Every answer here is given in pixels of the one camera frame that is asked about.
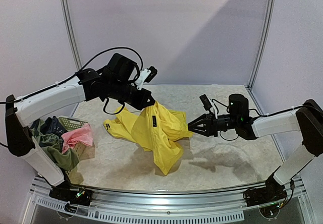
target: electrical wire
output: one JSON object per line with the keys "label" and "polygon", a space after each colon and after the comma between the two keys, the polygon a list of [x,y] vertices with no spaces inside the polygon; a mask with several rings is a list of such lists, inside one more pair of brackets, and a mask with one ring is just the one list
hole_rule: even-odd
{"label": "electrical wire", "polygon": [[[229,113],[229,107],[223,103],[221,103],[220,101],[216,100],[216,99],[212,99],[212,102],[215,101],[221,105],[223,105],[224,107],[227,108],[227,113]],[[275,116],[275,115],[278,115],[278,114],[281,114],[281,113],[285,113],[285,112],[288,112],[288,111],[291,111],[291,110],[295,110],[295,109],[300,109],[300,108],[308,108],[308,109],[313,109],[315,111],[317,111],[318,113],[320,113],[322,116],[323,116],[323,111],[320,111],[319,109],[315,108],[314,106],[311,106],[311,105],[299,105],[299,106],[296,106],[294,108],[289,108],[289,109],[284,109],[284,110],[281,110],[281,111],[277,111],[275,113],[272,113],[272,114],[268,114],[268,115],[262,115],[259,113],[259,111],[255,108],[252,108],[252,109],[249,109],[249,111],[253,110],[257,113],[258,116],[260,117],[272,117],[272,116]]]}
{"label": "electrical wire", "polygon": [[218,100],[216,100],[216,99],[212,99],[212,102],[213,102],[213,101],[215,101],[215,102],[219,103],[220,105],[222,105],[222,106],[224,106],[224,107],[228,108],[228,106],[227,106],[227,105],[225,105],[225,104],[221,103],[220,101],[218,101]]}
{"label": "electrical wire", "polygon": [[290,182],[290,187],[291,187],[291,190],[292,190],[292,194],[289,197],[289,199],[288,199],[287,202],[286,202],[286,199],[283,201],[283,203],[280,205],[279,209],[284,208],[291,201],[291,199],[293,198],[294,189],[295,189],[295,184],[294,184],[294,181],[293,180],[291,180],[291,182]]}
{"label": "electrical wire", "polygon": [[119,114],[125,108],[125,104],[123,103],[121,109],[118,112],[116,112],[116,113],[106,112],[105,111],[105,108],[106,108],[108,102],[109,102],[109,98],[106,99],[106,102],[105,102],[104,107],[103,107],[103,112],[106,113],[106,114],[108,114],[108,115],[117,115],[117,114]]}
{"label": "electrical wire", "polygon": [[6,147],[6,148],[8,148],[8,146],[7,145],[4,145],[3,143],[1,143],[0,142],[0,145],[2,146],[2,147]]}
{"label": "electrical wire", "polygon": [[237,140],[237,139],[238,139],[238,137],[239,137],[239,135],[237,135],[237,137],[236,137],[235,139],[226,139],[226,138],[224,138],[224,137],[222,136],[221,132],[223,132],[223,131],[220,131],[220,137],[221,137],[223,140],[226,140],[226,141],[235,141],[235,140]]}
{"label": "electrical wire", "polygon": [[[126,46],[117,46],[117,47],[112,47],[112,48],[109,48],[109,49],[103,50],[103,51],[99,52],[98,54],[96,54],[95,56],[93,56],[89,61],[87,61],[87,63],[86,63],[83,67],[81,67],[81,68],[80,68],[80,70],[78,70],[76,73],[74,73],[72,76],[68,77],[67,79],[62,80],[62,81],[61,81],[61,82],[59,82],[58,84],[50,85],[50,86],[48,86],[48,87],[46,87],[46,88],[43,88],[43,89],[40,89],[40,90],[38,90],[38,91],[36,91],[36,92],[33,92],[33,93],[31,93],[31,94],[28,94],[27,96],[24,96],[24,97],[23,97],[23,98],[21,98],[21,99],[16,99],[16,100],[14,100],[14,101],[12,101],[12,102],[10,102],[10,103],[18,103],[18,102],[22,101],[23,99],[27,99],[27,98],[29,98],[29,97],[35,96],[35,95],[37,95],[37,94],[40,94],[40,93],[42,93],[42,92],[44,92],[44,91],[46,91],[46,90],[49,90],[49,89],[55,88],[57,85],[61,85],[61,84],[66,83],[67,81],[69,81],[69,80],[71,80],[72,78],[74,78],[74,77],[75,77],[78,73],[80,73],[82,70],[84,70],[84,69],[85,69],[85,67],[86,67],[86,66],[88,66],[88,65],[89,65],[89,64],[90,64],[90,63],[91,63],[95,58],[97,58],[98,56],[100,56],[100,55],[101,55],[101,54],[103,54],[103,53],[106,53],[106,52],[108,52],[108,51],[112,51],[112,50],[117,50],[117,49],[126,49],[126,50],[130,50],[130,51],[134,52],[134,53],[139,57],[139,59],[140,59],[140,63],[141,63],[141,65],[140,65],[140,71],[142,71],[142,69],[143,69],[143,60],[142,60],[142,57],[140,56],[140,54],[139,54],[136,50],[134,50],[134,49],[132,49],[132,48],[130,48],[130,47],[126,47]],[[140,76],[140,71],[139,71],[139,74],[138,74],[138,70],[137,70],[137,75],[135,76],[135,78],[134,78],[133,80],[130,80],[129,82],[134,82],[134,81],[136,81],[136,80],[139,78],[139,76]]]}

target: pile of clothes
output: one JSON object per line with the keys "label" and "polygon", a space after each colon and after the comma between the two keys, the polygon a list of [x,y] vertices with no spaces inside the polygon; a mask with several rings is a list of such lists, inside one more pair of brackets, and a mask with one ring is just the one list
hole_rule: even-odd
{"label": "pile of clothes", "polygon": [[30,127],[39,146],[48,157],[65,171],[72,170],[79,163],[74,147],[78,143],[93,145],[93,135],[89,124],[68,132],[56,117],[46,121],[37,119]]}

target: metal frame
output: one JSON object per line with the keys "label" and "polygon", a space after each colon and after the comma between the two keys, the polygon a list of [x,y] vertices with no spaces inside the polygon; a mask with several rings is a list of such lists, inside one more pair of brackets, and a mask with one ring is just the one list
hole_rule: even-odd
{"label": "metal frame", "polygon": [[262,34],[261,34],[261,39],[260,39],[260,45],[257,51],[257,57],[256,57],[256,61],[255,64],[253,66],[247,87],[248,89],[252,89],[255,81],[256,81],[256,77],[259,71],[259,66],[260,66],[260,62],[261,62],[261,58],[264,52],[264,48],[265,48],[265,44],[266,44],[266,40],[268,37],[268,32],[269,32],[269,26],[270,26],[270,22],[272,19],[272,14],[273,14],[273,8],[274,8],[274,1],[275,0],[268,0],[267,1],[267,8],[266,8],[266,12],[265,12],[265,19],[263,22],[263,27],[262,27]]}
{"label": "metal frame", "polygon": [[[302,214],[306,223],[314,223],[307,203],[306,191],[300,177],[296,177],[294,197],[299,198]],[[146,223],[146,224],[208,224],[231,223],[244,220],[243,212],[247,207],[242,198],[243,192],[252,187],[263,187],[256,183],[220,190],[189,192],[121,192],[116,190],[91,188],[94,191],[90,207],[79,206],[76,216],[108,221],[109,223]],[[65,202],[48,196],[50,185],[40,177],[35,177],[30,189],[28,209],[23,223],[30,223],[36,205],[64,211]]]}
{"label": "metal frame", "polygon": [[82,67],[82,64],[81,64],[80,55],[79,55],[77,45],[76,45],[76,40],[75,40],[74,31],[73,31],[68,1],[61,0],[61,4],[62,4],[62,10],[63,10],[63,16],[64,16],[64,21],[65,21],[67,36],[70,41],[70,46],[71,46],[71,51],[73,54],[75,66],[76,66],[76,69],[79,70]]}

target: label tag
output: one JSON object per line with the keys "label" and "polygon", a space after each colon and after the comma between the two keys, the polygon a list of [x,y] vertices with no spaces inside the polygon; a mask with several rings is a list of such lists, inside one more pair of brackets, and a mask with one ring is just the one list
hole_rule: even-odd
{"label": "label tag", "polygon": [[152,116],[152,126],[157,127],[157,119],[156,116]]}

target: green cloth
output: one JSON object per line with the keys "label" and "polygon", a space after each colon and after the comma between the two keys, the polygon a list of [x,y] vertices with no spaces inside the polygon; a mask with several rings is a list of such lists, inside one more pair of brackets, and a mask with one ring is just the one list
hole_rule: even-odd
{"label": "green cloth", "polygon": [[72,170],[79,163],[76,152],[69,148],[62,154],[63,139],[53,133],[42,134],[40,129],[44,124],[43,120],[38,119],[31,127],[32,134],[39,146],[58,167],[65,171]]}

